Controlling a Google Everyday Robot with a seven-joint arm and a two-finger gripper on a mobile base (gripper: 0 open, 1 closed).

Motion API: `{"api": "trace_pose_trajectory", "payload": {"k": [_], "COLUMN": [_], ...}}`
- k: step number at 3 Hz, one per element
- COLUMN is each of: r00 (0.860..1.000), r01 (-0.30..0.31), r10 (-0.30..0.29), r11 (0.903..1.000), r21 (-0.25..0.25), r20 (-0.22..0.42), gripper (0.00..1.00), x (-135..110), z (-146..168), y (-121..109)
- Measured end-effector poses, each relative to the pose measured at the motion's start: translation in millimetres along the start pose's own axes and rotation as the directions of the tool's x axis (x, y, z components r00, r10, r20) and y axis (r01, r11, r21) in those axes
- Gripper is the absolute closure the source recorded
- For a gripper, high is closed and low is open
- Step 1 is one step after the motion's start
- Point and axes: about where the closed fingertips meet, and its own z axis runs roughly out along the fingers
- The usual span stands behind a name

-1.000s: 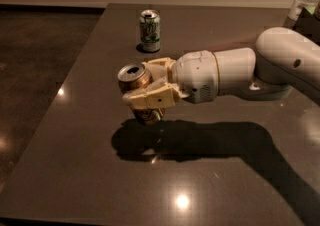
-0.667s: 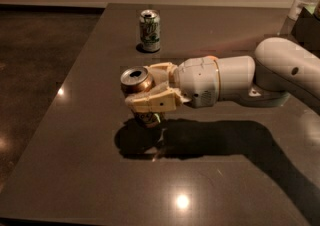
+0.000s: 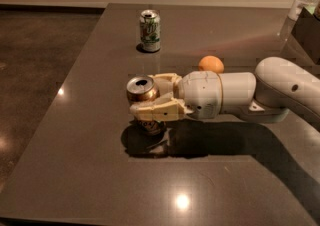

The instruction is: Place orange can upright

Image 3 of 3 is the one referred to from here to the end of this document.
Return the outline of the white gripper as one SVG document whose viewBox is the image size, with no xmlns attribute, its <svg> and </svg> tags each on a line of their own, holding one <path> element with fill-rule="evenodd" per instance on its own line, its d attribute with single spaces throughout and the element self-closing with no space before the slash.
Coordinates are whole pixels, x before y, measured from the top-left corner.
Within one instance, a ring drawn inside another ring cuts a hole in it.
<svg viewBox="0 0 320 226">
<path fill-rule="evenodd" d="M 156 89 L 154 101 L 134 103 L 131 114 L 140 121 L 177 121 L 215 118 L 222 105 L 222 85 L 212 71 L 194 71 L 183 78 L 176 73 L 151 75 Z"/>
</svg>

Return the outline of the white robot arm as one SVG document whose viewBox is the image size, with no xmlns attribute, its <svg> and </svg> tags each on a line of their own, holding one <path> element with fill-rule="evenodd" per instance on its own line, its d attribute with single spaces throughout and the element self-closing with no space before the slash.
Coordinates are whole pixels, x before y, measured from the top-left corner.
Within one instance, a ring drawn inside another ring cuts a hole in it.
<svg viewBox="0 0 320 226">
<path fill-rule="evenodd" d="M 127 83 L 127 97 L 130 112 L 140 121 L 230 114 L 248 122 L 273 123 L 292 111 L 314 128 L 320 125 L 320 80 L 279 57 L 263 59 L 253 73 L 135 76 Z"/>
</svg>

